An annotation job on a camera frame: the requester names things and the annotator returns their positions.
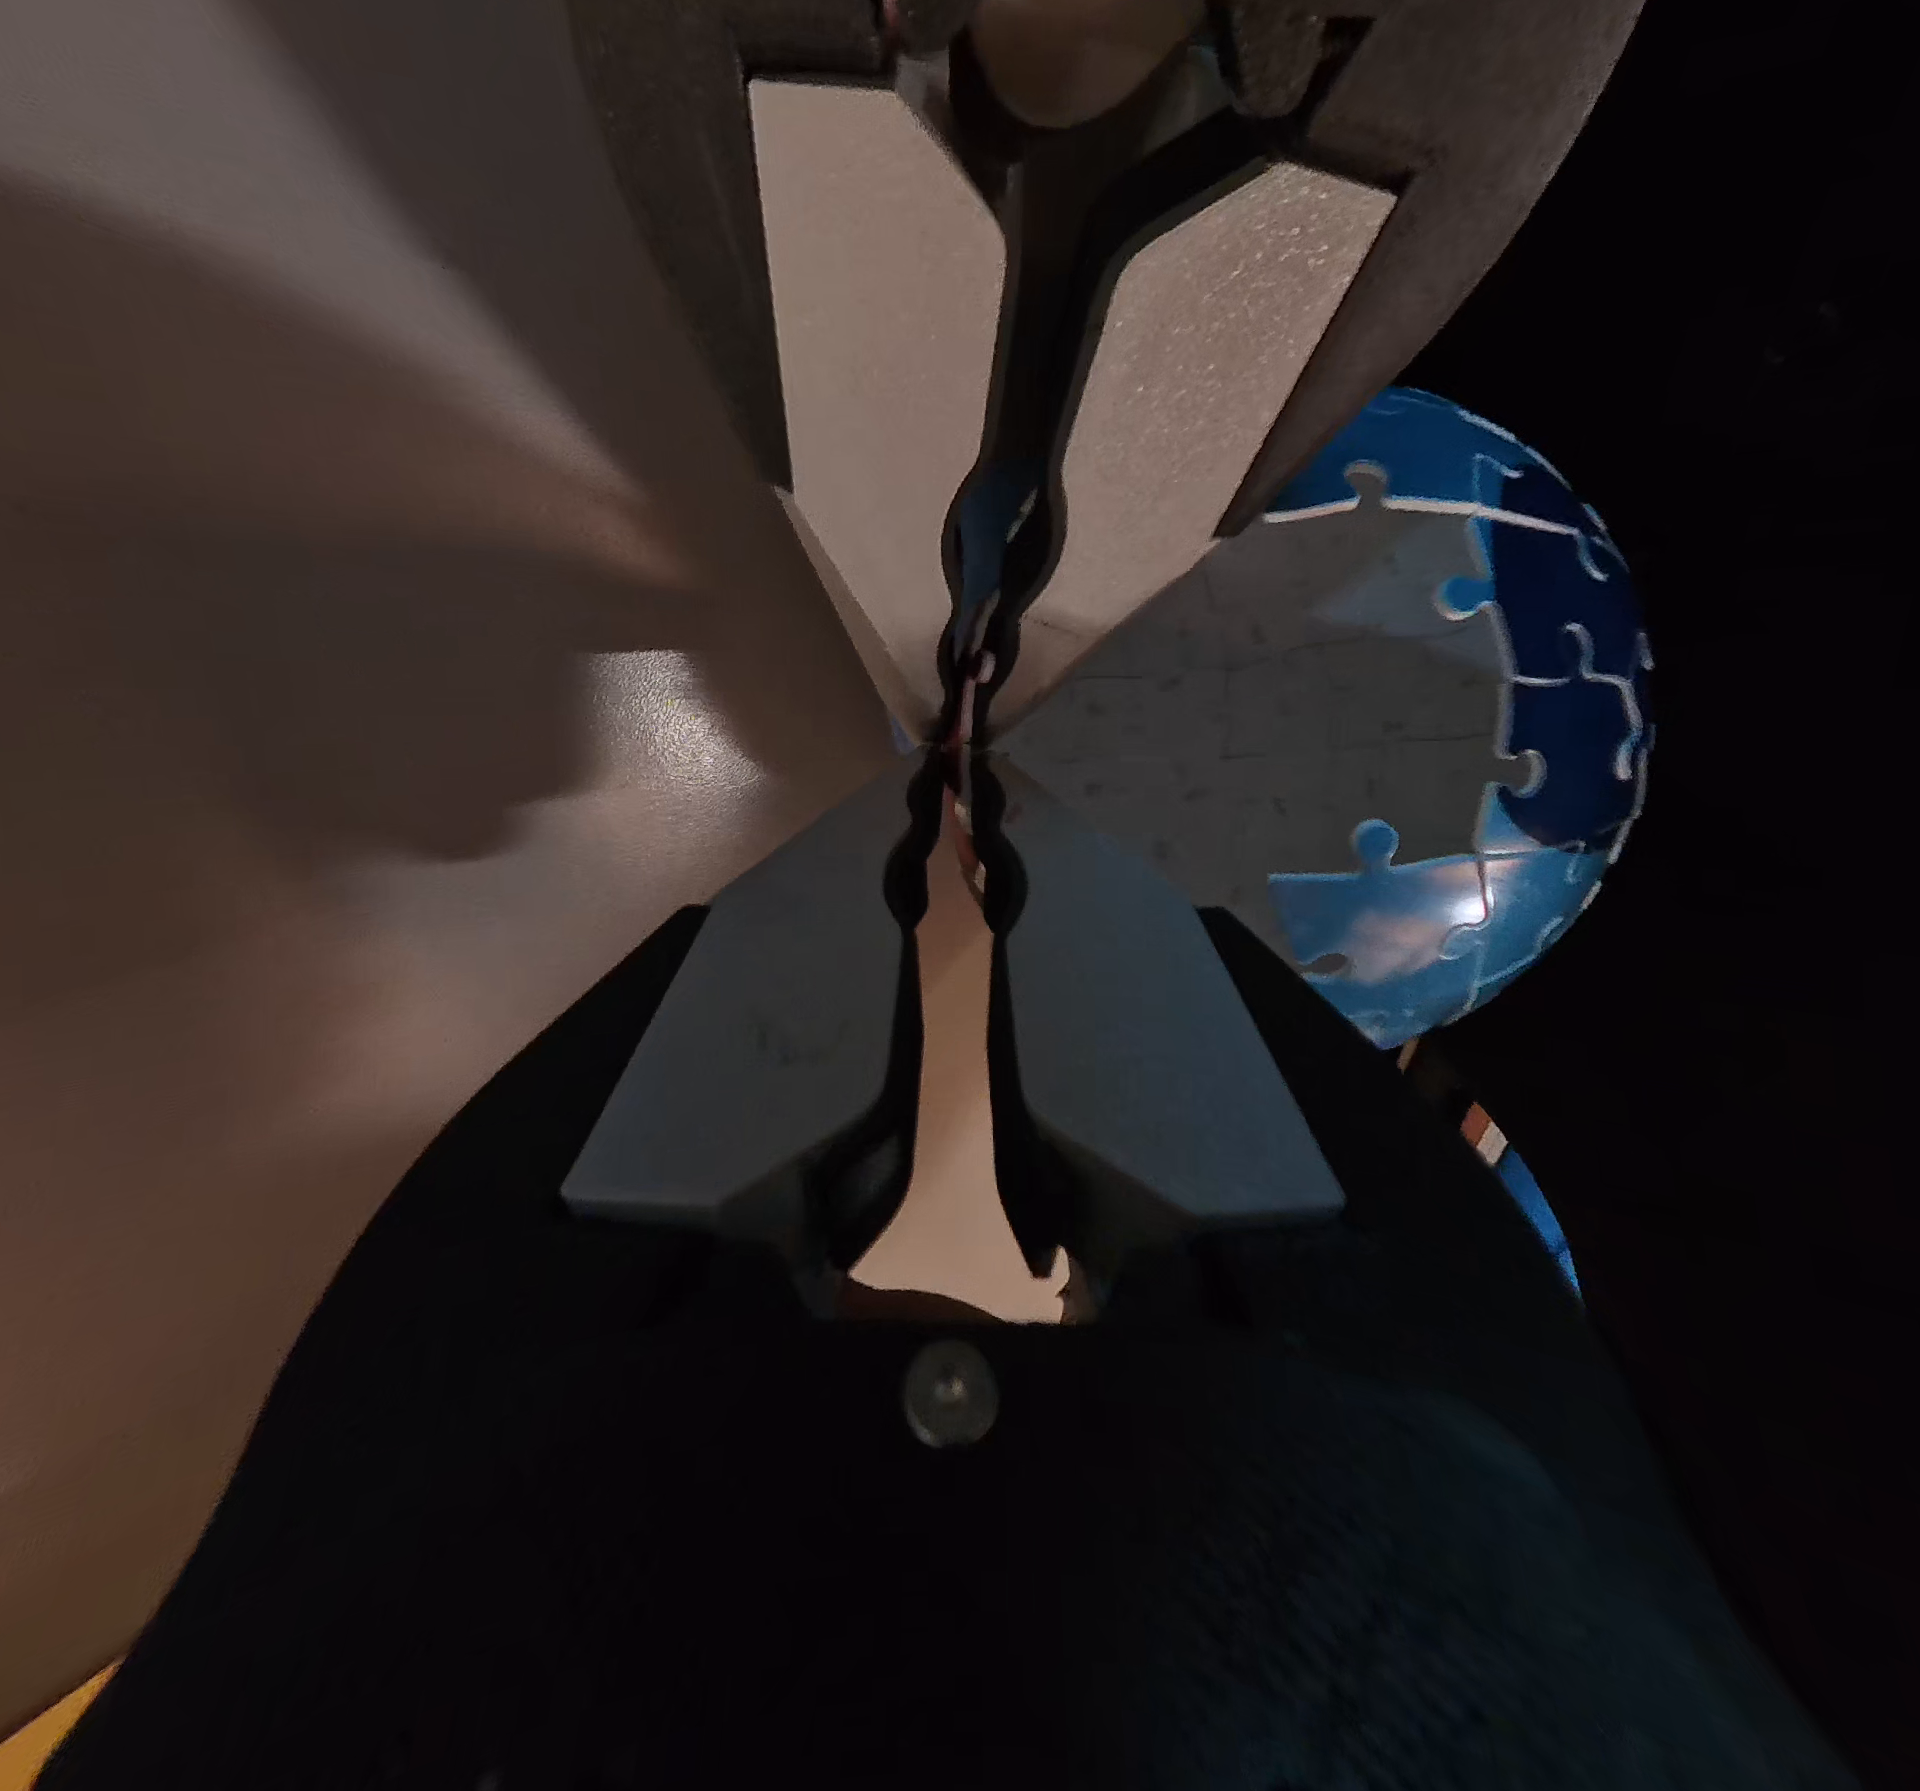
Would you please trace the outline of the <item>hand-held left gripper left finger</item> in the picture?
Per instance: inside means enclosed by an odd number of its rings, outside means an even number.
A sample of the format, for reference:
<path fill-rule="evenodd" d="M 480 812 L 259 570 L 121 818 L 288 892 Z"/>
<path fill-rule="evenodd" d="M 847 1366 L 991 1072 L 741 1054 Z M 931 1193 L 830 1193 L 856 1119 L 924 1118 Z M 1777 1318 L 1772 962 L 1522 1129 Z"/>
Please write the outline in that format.
<path fill-rule="evenodd" d="M 941 794 L 931 751 L 708 902 L 564 1179 L 567 1208 L 901 1204 Z"/>

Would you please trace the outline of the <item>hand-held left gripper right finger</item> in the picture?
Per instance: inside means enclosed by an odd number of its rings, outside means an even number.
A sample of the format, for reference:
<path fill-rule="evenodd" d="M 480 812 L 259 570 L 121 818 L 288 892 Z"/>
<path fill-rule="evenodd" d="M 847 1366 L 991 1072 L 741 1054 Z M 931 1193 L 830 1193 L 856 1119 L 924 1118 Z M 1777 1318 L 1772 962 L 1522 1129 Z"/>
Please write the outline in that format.
<path fill-rule="evenodd" d="M 1334 1225 L 1346 1193 L 1197 907 L 988 751 L 972 839 L 996 1193 L 1029 1270 Z"/>

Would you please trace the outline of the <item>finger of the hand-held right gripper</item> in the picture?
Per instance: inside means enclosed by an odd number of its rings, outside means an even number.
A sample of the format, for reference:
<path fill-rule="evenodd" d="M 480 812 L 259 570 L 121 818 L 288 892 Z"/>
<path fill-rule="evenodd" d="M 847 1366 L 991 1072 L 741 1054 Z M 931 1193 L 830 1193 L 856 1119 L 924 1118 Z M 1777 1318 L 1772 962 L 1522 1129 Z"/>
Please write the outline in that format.
<path fill-rule="evenodd" d="M 953 59 L 763 76 L 782 509 L 910 743 L 938 737 L 1032 471 L 991 458 L 1009 241 Z"/>
<path fill-rule="evenodd" d="M 1396 202 L 1250 160 L 1116 247 L 1044 414 L 1041 555 L 996 611 L 991 720 L 1033 711 L 1214 549 Z"/>

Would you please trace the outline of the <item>blue puzzle ball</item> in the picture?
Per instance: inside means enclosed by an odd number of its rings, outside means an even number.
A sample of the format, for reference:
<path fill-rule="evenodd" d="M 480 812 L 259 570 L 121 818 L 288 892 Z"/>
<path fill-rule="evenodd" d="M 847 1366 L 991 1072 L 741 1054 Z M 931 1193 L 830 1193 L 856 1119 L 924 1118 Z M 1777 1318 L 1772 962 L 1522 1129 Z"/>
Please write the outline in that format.
<path fill-rule="evenodd" d="M 1392 1050 L 1588 907 L 1642 813 L 1648 674 L 1598 510 L 1388 387 L 1002 743 Z"/>

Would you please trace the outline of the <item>yellow plastic bin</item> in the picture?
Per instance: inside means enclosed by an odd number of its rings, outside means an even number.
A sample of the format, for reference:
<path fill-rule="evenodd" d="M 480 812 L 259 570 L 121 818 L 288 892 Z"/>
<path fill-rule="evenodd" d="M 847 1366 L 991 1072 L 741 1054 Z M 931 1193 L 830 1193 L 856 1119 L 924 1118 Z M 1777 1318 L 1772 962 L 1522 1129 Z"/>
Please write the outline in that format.
<path fill-rule="evenodd" d="M 70 1741 L 70 1734 L 74 1732 L 81 1716 L 98 1703 L 98 1698 L 104 1694 L 104 1687 L 112 1680 L 118 1672 L 121 1672 L 121 1658 L 106 1663 L 90 1677 L 84 1677 L 74 1692 L 59 1698 L 56 1706 L 48 1706 L 48 1711 L 33 1723 L 33 1728 L 31 1728 L 33 1764 L 27 1765 L 27 1783 L 39 1779 L 39 1773 L 48 1765 L 48 1759 Z"/>

